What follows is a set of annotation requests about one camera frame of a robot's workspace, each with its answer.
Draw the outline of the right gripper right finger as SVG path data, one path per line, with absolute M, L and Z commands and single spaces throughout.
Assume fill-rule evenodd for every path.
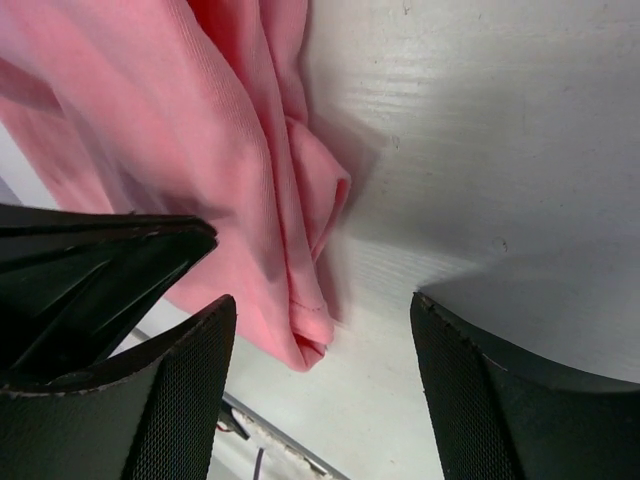
M 410 320 L 445 478 L 638 478 L 638 384 L 548 360 L 422 292 Z

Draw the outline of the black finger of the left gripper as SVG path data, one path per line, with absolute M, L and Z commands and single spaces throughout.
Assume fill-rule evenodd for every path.
M 193 216 L 2 205 L 2 372 L 70 373 L 107 358 L 216 236 Z

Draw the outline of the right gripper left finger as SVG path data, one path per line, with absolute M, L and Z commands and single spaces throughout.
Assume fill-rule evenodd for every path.
M 2 478 L 206 478 L 235 329 L 224 295 L 88 368 L 3 375 Z

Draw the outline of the pink t shirt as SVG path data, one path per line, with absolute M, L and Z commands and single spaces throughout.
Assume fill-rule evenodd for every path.
M 219 245 L 169 292 L 229 294 L 297 371 L 334 322 L 316 274 L 350 188 L 310 132 L 304 1 L 5 1 L 1 120 L 58 205 L 195 215 Z

